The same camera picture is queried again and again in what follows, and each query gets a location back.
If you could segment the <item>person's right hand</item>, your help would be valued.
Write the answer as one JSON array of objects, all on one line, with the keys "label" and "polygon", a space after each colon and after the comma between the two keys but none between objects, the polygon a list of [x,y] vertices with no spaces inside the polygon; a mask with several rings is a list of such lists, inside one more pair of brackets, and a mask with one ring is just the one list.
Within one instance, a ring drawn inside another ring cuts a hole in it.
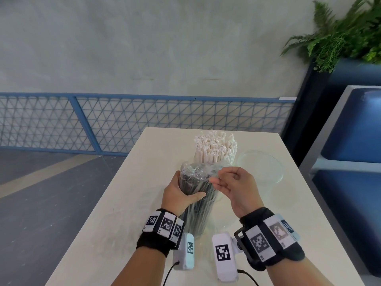
[{"label": "person's right hand", "polygon": [[238,190],[225,196],[231,201],[232,210],[238,218],[264,207],[254,177],[244,169]]}]

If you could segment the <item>person's left hand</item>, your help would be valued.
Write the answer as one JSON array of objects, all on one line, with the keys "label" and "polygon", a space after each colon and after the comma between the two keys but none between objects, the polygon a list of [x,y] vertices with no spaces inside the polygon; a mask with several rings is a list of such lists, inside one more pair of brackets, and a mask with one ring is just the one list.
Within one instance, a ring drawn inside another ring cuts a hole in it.
[{"label": "person's left hand", "polygon": [[184,205],[184,194],[179,188],[180,171],[176,171],[171,182],[164,189],[161,208],[181,216],[188,206]]}]

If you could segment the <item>bagged bundle of black straws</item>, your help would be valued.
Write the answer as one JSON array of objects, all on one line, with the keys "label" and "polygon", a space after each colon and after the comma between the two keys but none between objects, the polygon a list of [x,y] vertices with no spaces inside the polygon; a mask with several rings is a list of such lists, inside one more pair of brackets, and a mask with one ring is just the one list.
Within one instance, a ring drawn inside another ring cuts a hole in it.
[{"label": "bagged bundle of black straws", "polygon": [[188,163],[181,166],[179,187],[190,196],[198,192],[205,193],[198,202],[187,207],[181,215],[185,222],[184,231],[194,238],[199,238],[207,226],[212,207],[217,199],[217,191],[209,181],[210,177],[217,177],[218,171],[223,168],[222,163]]}]

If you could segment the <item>person's left forearm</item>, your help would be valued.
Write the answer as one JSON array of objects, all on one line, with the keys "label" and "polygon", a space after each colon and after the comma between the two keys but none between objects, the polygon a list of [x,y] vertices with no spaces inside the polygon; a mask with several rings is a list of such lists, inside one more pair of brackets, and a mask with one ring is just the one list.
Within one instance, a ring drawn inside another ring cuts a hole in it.
[{"label": "person's left forearm", "polygon": [[148,247],[136,249],[111,286],[161,286],[166,257]]}]

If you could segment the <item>person's right forearm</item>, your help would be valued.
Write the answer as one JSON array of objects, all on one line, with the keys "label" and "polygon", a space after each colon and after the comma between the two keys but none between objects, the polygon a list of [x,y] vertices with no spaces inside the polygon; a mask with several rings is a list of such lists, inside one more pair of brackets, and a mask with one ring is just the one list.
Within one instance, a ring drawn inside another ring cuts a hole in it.
[{"label": "person's right forearm", "polygon": [[283,259],[266,267],[274,286],[319,286],[320,281],[315,266],[309,259],[292,261]]}]

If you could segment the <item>bundle of white wrapped straws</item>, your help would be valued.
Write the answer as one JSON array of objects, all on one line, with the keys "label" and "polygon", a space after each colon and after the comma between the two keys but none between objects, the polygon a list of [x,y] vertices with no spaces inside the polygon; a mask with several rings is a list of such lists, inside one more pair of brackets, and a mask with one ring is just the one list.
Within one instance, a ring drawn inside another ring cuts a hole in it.
[{"label": "bundle of white wrapped straws", "polygon": [[193,162],[234,164],[238,144],[232,133],[210,130],[195,136],[194,142]]}]

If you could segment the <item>black left wristband with markers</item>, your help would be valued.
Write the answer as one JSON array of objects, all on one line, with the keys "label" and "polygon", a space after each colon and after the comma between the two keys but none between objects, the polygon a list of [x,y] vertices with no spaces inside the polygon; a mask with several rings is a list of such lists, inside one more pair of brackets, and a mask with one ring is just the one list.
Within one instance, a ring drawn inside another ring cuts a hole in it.
[{"label": "black left wristband with markers", "polygon": [[178,250],[185,222],[174,213],[163,208],[157,209],[147,219],[137,241],[136,249],[155,249],[168,257],[171,250]]}]

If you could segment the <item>black wristband with markers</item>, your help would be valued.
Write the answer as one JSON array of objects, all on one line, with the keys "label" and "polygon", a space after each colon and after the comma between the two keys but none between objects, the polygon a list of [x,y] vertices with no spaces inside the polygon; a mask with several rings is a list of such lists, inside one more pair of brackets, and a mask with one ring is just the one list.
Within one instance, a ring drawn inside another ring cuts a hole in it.
[{"label": "black wristband with markers", "polygon": [[298,262],[305,258],[299,236],[281,215],[261,207],[239,221],[242,228],[235,235],[241,232],[243,236],[238,244],[244,246],[246,259],[256,271],[264,271],[284,259]]},{"label": "black wristband with markers", "polygon": [[174,213],[163,208],[157,209],[147,219],[137,241],[136,249],[155,249],[168,257],[171,250],[178,250],[185,222]]}]

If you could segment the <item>black right wristband with markers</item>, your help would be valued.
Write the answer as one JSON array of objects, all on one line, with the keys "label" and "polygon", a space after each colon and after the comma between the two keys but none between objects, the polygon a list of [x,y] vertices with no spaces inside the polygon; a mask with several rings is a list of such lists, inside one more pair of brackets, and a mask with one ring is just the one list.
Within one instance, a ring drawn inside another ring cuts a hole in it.
[{"label": "black right wristband with markers", "polygon": [[299,236],[281,215],[261,207],[239,221],[242,228],[235,235],[241,232],[243,236],[238,244],[244,246],[246,259],[256,271],[264,271],[284,259],[298,262],[305,258]]}]

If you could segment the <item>blue metal mesh fence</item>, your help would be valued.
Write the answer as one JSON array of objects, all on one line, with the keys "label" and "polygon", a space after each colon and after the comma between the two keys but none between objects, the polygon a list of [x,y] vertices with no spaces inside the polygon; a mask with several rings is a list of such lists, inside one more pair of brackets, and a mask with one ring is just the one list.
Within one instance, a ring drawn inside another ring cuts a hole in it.
[{"label": "blue metal mesh fence", "polygon": [[295,99],[0,93],[0,147],[126,156],[146,127],[281,133]]}]

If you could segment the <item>dark blue planter box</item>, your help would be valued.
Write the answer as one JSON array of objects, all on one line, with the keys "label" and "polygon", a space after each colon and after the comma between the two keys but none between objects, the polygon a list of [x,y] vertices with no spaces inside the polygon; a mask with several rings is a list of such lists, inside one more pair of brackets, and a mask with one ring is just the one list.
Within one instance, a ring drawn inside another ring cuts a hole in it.
[{"label": "dark blue planter box", "polygon": [[311,61],[281,139],[299,167],[347,86],[381,86],[381,64],[341,59],[332,73]]}]

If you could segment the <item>blue cushioned bench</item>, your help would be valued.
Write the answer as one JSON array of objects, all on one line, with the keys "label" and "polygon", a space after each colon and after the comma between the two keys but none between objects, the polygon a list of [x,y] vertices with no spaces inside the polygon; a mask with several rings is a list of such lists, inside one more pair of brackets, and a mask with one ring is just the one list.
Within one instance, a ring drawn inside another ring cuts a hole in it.
[{"label": "blue cushioned bench", "polygon": [[381,86],[347,86],[299,169],[363,282],[381,286]]}]

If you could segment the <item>green fern plant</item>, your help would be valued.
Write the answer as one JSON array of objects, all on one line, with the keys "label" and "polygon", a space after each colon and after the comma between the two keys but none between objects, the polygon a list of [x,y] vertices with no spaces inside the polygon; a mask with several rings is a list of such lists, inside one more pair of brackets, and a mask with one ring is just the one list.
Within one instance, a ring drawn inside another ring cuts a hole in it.
[{"label": "green fern plant", "polygon": [[381,64],[381,0],[355,0],[342,18],[336,18],[328,3],[313,3],[315,32],[291,36],[282,56],[296,49],[315,71],[328,73],[344,58]]}]

